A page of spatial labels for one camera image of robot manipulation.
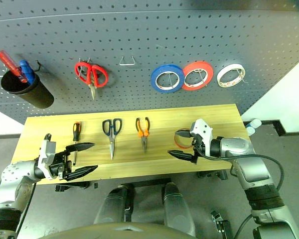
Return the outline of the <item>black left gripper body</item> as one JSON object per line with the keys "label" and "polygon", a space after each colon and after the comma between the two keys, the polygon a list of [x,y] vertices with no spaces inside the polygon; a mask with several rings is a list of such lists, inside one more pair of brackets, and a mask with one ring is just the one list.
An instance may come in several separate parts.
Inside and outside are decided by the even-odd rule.
{"label": "black left gripper body", "polygon": [[60,180],[68,180],[68,175],[71,173],[71,161],[68,160],[70,152],[64,150],[56,153],[52,164],[49,166],[50,173],[53,177],[58,177]]}

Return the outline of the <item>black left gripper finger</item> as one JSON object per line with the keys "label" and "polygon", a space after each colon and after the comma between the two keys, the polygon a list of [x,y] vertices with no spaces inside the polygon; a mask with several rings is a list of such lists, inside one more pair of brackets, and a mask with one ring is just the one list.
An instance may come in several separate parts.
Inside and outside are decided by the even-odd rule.
{"label": "black left gripper finger", "polygon": [[72,145],[68,145],[65,147],[65,150],[68,153],[75,152],[75,151],[83,151],[93,147],[95,144],[91,142],[84,142],[84,143],[75,143]]}
{"label": "black left gripper finger", "polygon": [[70,172],[70,173],[66,174],[66,180],[74,180],[77,178],[81,178],[81,177],[93,172],[97,168],[98,168],[98,165],[85,166],[85,167],[78,168],[74,172]]}

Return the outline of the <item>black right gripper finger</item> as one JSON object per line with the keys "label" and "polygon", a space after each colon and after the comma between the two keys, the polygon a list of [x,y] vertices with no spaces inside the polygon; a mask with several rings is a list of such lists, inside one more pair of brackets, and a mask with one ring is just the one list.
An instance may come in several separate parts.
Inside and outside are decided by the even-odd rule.
{"label": "black right gripper finger", "polygon": [[175,132],[175,135],[179,135],[181,137],[191,138],[190,130],[189,129],[180,129]]}
{"label": "black right gripper finger", "polygon": [[185,160],[189,162],[196,162],[196,156],[192,155],[190,153],[185,153],[181,150],[168,150],[167,151],[171,156],[180,159],[180,160]]}

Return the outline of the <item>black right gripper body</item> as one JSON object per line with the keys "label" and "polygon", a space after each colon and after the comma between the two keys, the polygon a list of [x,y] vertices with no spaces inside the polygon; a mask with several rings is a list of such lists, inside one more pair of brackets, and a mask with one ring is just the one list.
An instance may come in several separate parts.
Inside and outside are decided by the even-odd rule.
{"label": "black right gripper body", "polygon": [[205,156],[205,153],[203,152],[204,143],[200,135],[196,135],[193,137],[192,146],[194,155],[191,158],[191,162],[197,164],[198,158]]}

